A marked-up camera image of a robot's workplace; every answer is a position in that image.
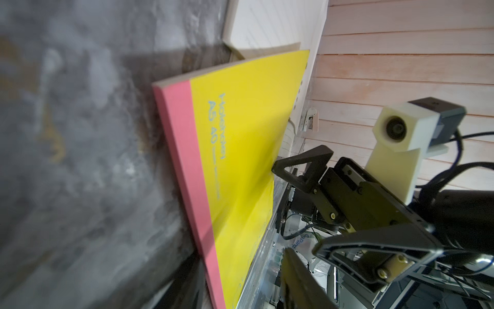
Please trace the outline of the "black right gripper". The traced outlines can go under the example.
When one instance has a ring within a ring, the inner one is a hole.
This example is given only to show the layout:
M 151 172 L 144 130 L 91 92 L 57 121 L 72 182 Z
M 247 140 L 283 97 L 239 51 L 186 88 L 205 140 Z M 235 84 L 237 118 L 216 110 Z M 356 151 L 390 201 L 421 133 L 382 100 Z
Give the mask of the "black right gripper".
M 318 242 L 314 256 L 341 270 L 369 292 L 378 292 L 439 257 L 444 247 L 413 212 L 349 158 L 327 167 L 333 150 L 320 145 L 276 160 L 274 175 L 310 193 L 329 224 L 345 233 Z M 288 167 L 305 165 L 301 175 Z

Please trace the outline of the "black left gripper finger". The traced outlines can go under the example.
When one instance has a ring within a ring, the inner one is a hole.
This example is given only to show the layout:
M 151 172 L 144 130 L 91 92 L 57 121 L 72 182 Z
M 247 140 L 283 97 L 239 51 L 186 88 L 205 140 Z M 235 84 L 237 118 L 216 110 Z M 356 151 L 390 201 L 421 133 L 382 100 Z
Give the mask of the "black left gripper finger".
M 280 273 L 283 308 L 328 308 L 324 290 L 292 248 L 284 250 Z

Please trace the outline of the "yellow cover notebook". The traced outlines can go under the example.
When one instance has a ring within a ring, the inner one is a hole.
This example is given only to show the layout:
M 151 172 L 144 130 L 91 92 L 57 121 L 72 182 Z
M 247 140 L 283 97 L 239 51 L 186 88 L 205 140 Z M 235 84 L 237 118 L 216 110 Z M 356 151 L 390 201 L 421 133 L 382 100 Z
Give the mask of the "yellow cover notebook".
M 226 63 L 152 85 L 214 308 L 235 308 L 274 212 L 274 174 L 310 53 Z

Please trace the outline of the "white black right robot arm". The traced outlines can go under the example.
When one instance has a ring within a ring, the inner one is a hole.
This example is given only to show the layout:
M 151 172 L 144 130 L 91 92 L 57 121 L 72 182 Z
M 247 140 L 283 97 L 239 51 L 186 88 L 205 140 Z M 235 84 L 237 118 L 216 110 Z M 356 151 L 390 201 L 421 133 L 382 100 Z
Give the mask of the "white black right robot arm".
M 332 236 L 312 253 L 368 292 L 409 277 L 474 299 L 493 295 L 477 286 L 492 283 L 487 271 L 468 264 L 493 255 L 493 193 L 453 191 L 446 184 L 491 162 L 455 164 L 424 185 L 412 203 L 397 195 L 350 158 L 327 167 L 333 152 L 321 145 L 274 163 L 273 173 L 302 195 L 308 229 Z

